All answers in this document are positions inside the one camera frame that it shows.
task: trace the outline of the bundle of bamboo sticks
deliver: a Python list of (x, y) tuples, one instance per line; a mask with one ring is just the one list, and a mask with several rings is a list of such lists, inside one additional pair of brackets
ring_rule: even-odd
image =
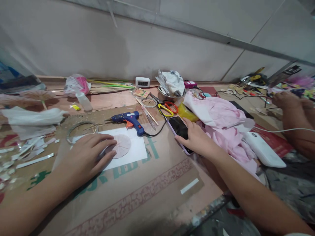
[(89, 94), (100, 94), (100, 93), (111, 93), (111, 92), (118, 92), (118, 91), (125, 91), (134, 88), (130, 86), (129, 83), (125, 81), (118, 81), (118, 80), (90, 80), (87, 79), (88, 82), (91, 82), (91, 89)]

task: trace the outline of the yellow container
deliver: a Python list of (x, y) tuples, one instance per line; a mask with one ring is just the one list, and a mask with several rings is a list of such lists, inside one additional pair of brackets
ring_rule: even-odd
[(187, 107), (185, 107), (185, 105), (183, 103), (181, 103), (178, 107), (178, 115), (183, 118), (187, 118), (188, 120), (190, 120), (191, 122), (196, 122), (197, 120), (199, 120), (199, 118), (192, 113), (191, 111), (189, 111), (187, 109)]

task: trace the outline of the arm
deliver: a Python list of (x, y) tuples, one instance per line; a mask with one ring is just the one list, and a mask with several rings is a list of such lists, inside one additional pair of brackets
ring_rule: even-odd
[[(304, 99), (300, 99), (290, 92), (281, 92), (274, 95), (272, 102), (283, 111), (282, 122), (284, 129), (314, 129), (306, 116), (312, 116), (313, 109), (307, 112), (307, 114), (305, 113), (306, 109), (303, 108), (307, 107), (307, 104), (303, 105), (305, 103)], [(286, 131), (284, 134), (296, 150), (305, 157), (315, 160), (315, 132), (300, 129)]]
[(189, 139), (175, 138), (216, 166), (229, 190), (259, 229), (277, 235), (293, 232), (315, 235), (295, 212), (217, 146), (197, 124), (184, 120)]
[(313, 102), (307, 98), (302, 98), (301, 103), (306, 119), (312, 125), (313, 129), (315, 129), (315, 109)]
[(98, 163), (99, 153), (117, 141), (106, 134), (86, 135), (42, 182), (0, 209), (3, 235), (29, 235), (58, 204), (89, 181), (116, 155), (107, 153)]

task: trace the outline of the smartphone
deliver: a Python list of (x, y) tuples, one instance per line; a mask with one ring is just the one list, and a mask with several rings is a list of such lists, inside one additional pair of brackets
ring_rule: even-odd
[[(168, 125), (170, 126), (173, 134), (182, 136), (184, 139), (188, 139), (188, 128), (179, 116), (170, 118), (168, 121)], [(183, 144), (180, 145), (183, 148), (186, 155), (190, 155), (193, 153), (192, 150), (185, 147)]]

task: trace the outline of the metal bowl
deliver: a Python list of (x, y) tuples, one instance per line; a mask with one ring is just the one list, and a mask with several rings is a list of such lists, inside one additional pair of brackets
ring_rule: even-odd
[(159, 92), (160, 94), (162, 94), (164, 97), (166, 97), (166, 100), (168, 100), (168, 101), (172, 101), (172, 100), (174, 100), (174, 99), (182, 98), (182, 97), (185, 96), (185, 93), (186, 93), (186, 91), (184, 90), (184, 93), (183, 93), (182, 96), (180, 96), (180, 97), (173, 97), (173, 96), (165, 95), (165, 94), (161, 91), (160, 86), (157, 88), (157, 90), (158, 90), (158, 92)]

